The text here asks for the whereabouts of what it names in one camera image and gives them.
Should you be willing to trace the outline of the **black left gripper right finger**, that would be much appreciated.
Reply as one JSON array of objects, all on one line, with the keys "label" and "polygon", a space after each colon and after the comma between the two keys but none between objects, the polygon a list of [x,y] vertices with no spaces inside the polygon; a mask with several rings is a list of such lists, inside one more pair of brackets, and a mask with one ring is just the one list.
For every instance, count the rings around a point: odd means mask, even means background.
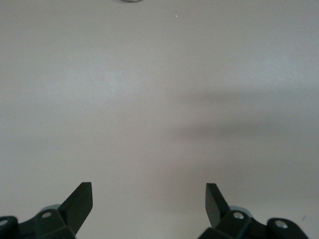
[{"label": "black left gripper right finger", "polygon": [[215,183],[207,183],[205,209],[211,224],[200,239],[307,239],[305,232],[294,222],[271,218],[264,225],[247,210],[230,207]]}]

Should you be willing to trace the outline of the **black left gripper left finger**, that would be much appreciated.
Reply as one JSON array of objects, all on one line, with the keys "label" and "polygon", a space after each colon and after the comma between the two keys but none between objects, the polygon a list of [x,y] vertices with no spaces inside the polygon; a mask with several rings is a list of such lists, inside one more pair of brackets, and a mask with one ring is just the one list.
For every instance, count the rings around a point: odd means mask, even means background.
[{"label": "black left gripper left finger", "polygon": [[92,184],[82,182],[61,204],[43,208],[19,223],[15,216],[0,218],[2,239],[74,239],[93,208]]}]

